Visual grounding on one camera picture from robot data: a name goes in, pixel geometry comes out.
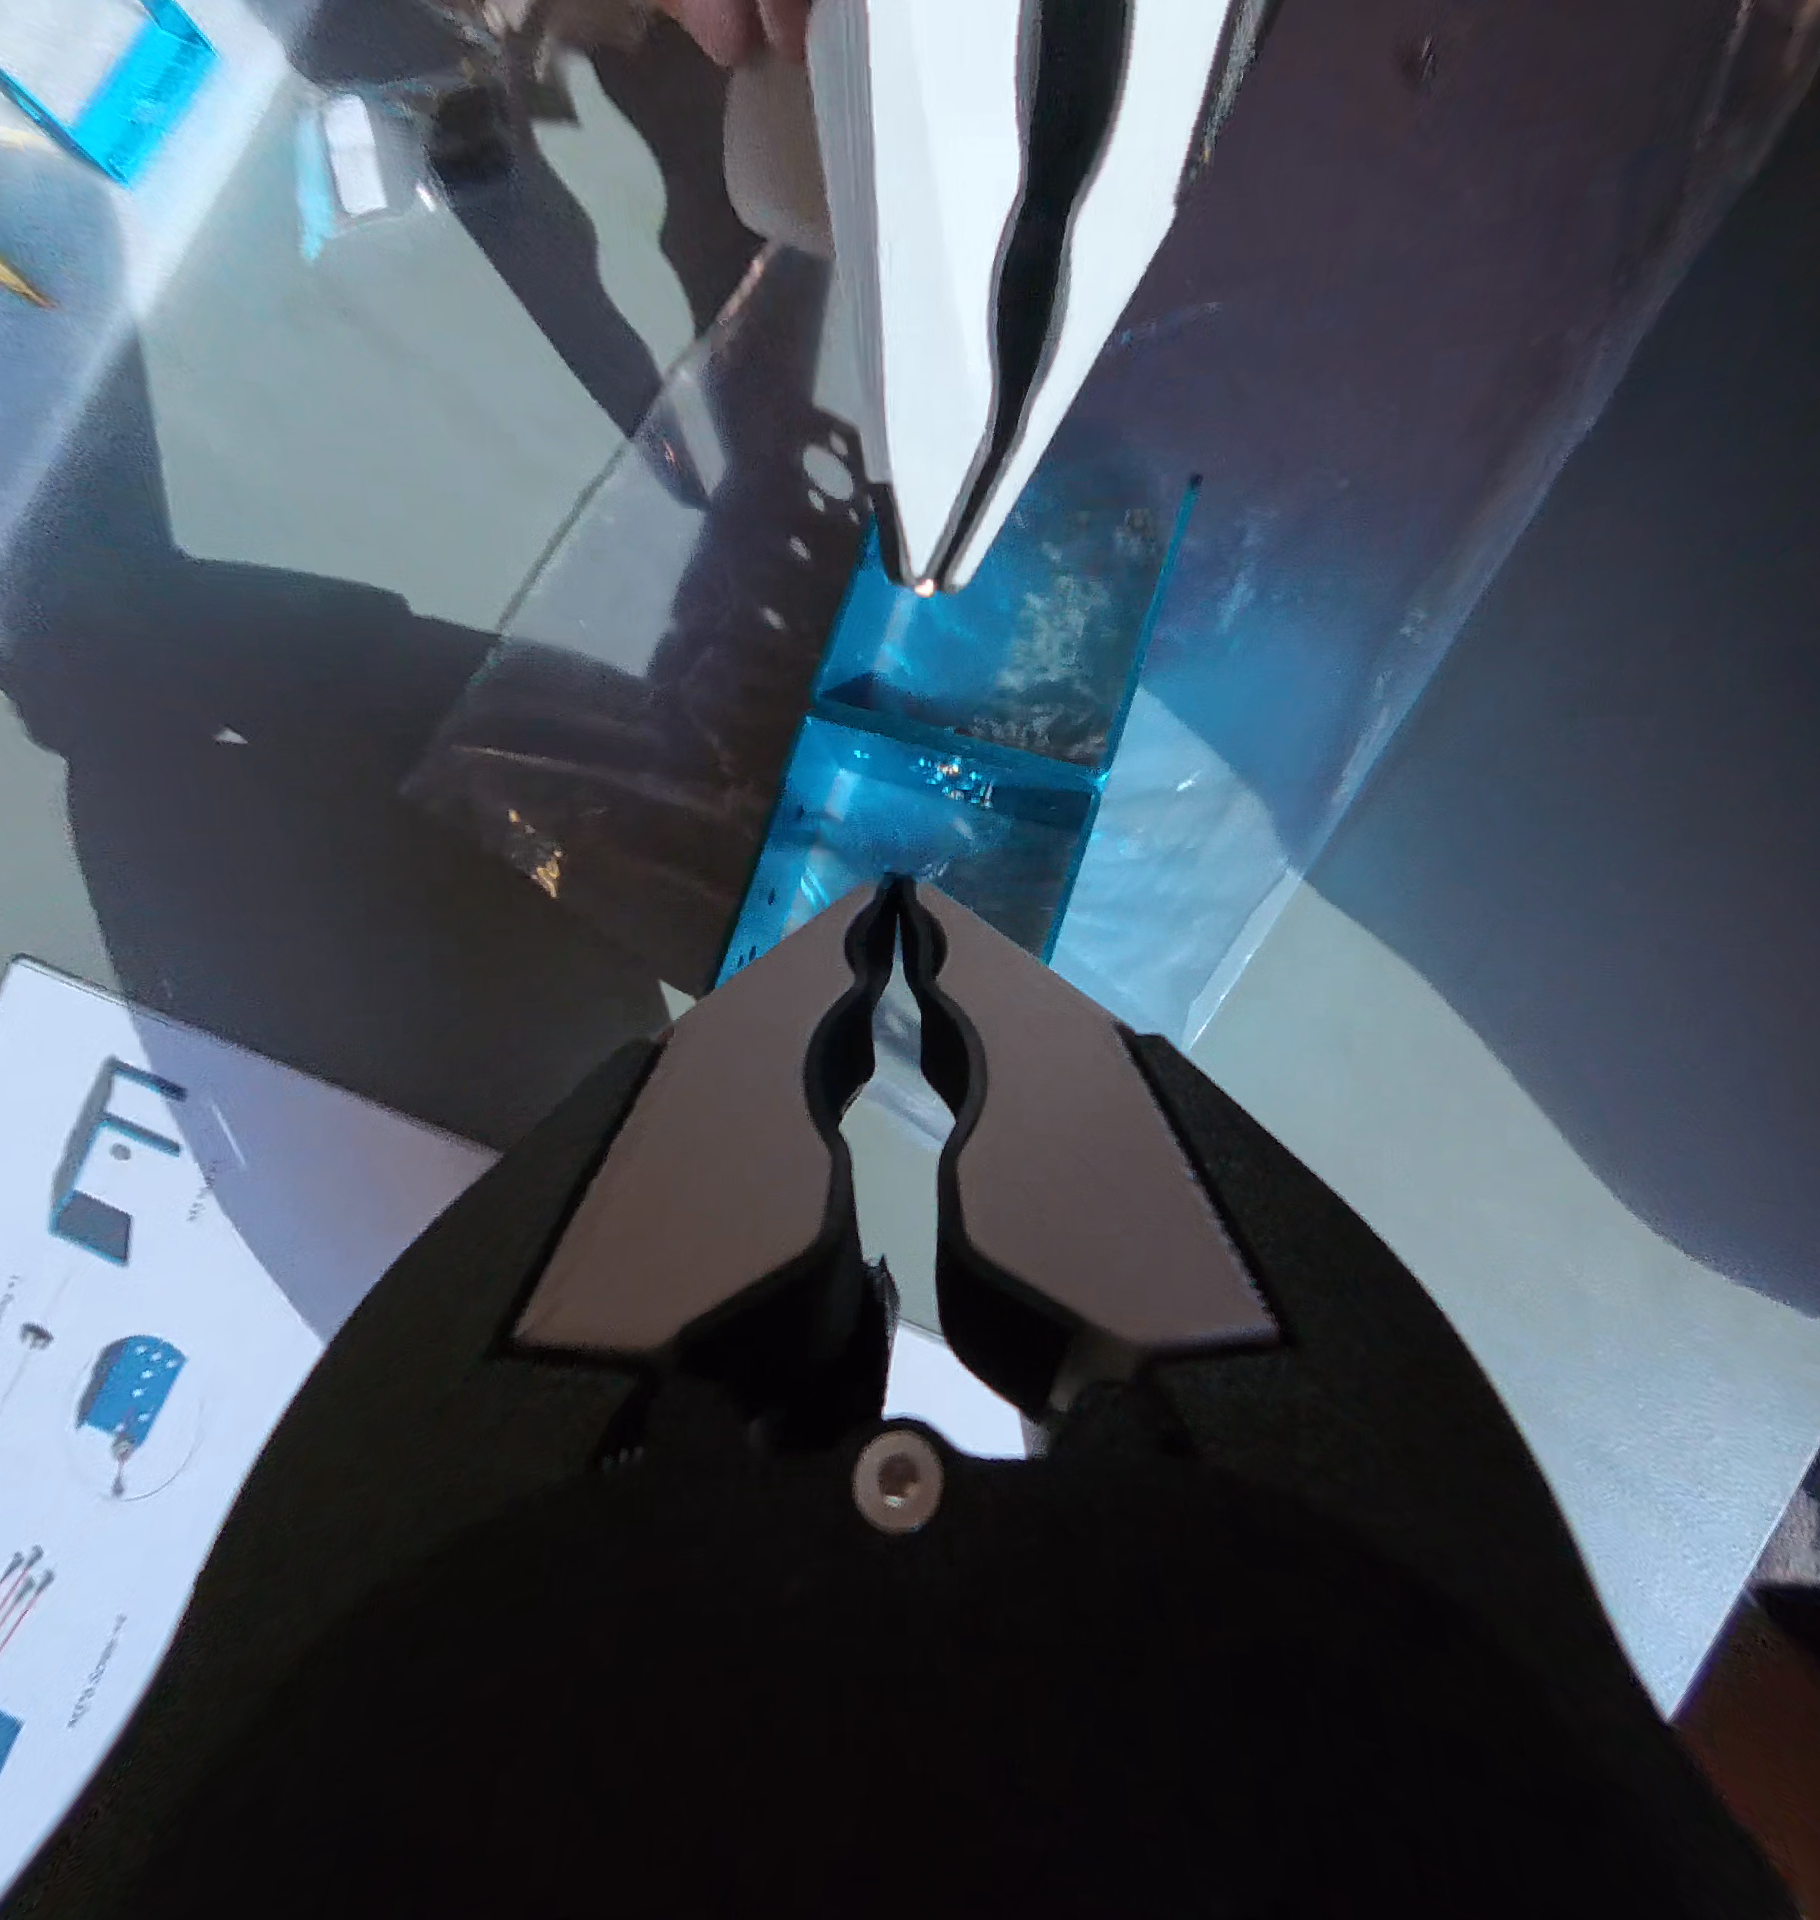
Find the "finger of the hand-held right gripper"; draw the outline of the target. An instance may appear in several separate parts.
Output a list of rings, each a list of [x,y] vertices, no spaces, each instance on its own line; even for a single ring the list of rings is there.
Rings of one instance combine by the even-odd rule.
[[[1011,511],[1041,379],[1020,260],[1041,9],[818,2],[806,76],[888,564],[906,590],[964,590]]]
[[[992,412],[935,553],[960,590],[1214,155],[1248,74],[1248,7],[1024,4],[1020,190],[992,278]]]

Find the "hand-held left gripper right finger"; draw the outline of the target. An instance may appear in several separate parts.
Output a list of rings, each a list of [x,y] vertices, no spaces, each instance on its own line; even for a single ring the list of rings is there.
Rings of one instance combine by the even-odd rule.
[[[1145,1367],[1282,1330],[1132,1033],[935,887],[913,884],[942,1330],[968,1367]]]

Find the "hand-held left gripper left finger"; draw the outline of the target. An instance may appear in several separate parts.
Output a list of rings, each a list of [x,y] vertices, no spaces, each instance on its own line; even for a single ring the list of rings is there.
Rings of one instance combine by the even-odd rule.
[[[520,1348],[827,1367],[867,1269],[840,1131],[874,1076],[897,891],[858,887],[676,1021],[514,1325]]]

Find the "blue metal bracket assembly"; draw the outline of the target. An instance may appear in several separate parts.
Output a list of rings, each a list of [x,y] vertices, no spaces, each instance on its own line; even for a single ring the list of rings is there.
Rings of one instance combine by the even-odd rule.
[[[956,594],[900,586],[870,516],[718,987],[888,877],[1052,957],[1199,491],[1048,461]]]

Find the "small clear plastic bag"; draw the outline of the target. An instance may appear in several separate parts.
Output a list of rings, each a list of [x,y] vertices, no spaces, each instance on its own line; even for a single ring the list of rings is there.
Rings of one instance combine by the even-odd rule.
[[[403,792],[711,987],[870,524],[850,314],[768,246],[514,591]]]

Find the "person's right hand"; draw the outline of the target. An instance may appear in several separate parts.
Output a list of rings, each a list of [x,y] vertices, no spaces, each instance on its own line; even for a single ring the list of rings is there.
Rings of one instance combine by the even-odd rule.
[[[802,64],[811,2],[654,2],[722,68],[754,60]]]

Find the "pile of small screw bags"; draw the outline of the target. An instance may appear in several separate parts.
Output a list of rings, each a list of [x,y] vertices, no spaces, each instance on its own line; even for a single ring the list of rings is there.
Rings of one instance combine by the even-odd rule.
[[[299,260],[476,202],[522,171],[525,151],[510,86],[479,70],[310,88],[291,130]]]

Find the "large clear plastic bag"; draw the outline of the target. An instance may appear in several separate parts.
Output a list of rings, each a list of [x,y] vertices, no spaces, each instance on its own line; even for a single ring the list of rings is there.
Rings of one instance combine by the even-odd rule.
[[[1820,4],[1290,2],[1055,455],[1188,517],[1052,966],[1192,1044],[1820,68]]]

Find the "white instruction sheet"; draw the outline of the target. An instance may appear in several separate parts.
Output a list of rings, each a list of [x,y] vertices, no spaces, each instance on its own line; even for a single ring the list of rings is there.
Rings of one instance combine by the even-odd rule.
[[[326,1346],[492,1161],[32,957],[0,972],[0,1901]]]

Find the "white foam tray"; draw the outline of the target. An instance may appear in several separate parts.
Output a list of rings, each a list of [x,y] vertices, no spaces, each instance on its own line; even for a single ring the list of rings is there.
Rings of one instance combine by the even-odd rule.
[[[0,289],[0,562],[111,362],[175,277],[283,82],[317,4],[181,4],[213,42],[203,92],[132,187],[0,97],[0,252],[59,301]]]

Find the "small blue metal bracket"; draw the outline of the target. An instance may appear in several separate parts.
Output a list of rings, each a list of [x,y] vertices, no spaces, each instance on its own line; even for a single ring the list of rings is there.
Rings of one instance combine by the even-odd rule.
[[[0,2],[0,97],[120,187],[148,170],[217,64],[177,2]]]

